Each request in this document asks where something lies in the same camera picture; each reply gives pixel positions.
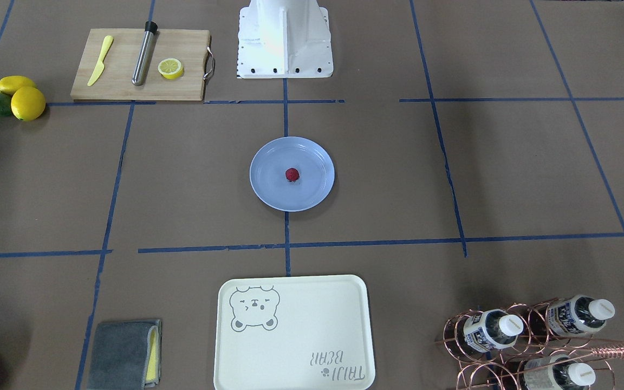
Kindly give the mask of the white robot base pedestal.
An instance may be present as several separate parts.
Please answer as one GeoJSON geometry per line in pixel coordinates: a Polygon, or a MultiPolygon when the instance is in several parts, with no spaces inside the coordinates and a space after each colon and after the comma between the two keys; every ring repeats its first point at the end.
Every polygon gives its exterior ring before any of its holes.
{"type": "Polygon", "coordinates": [[[238,21],[238,79],[334,74],[329,13],[317,1],[251,1],[238,21]]]}

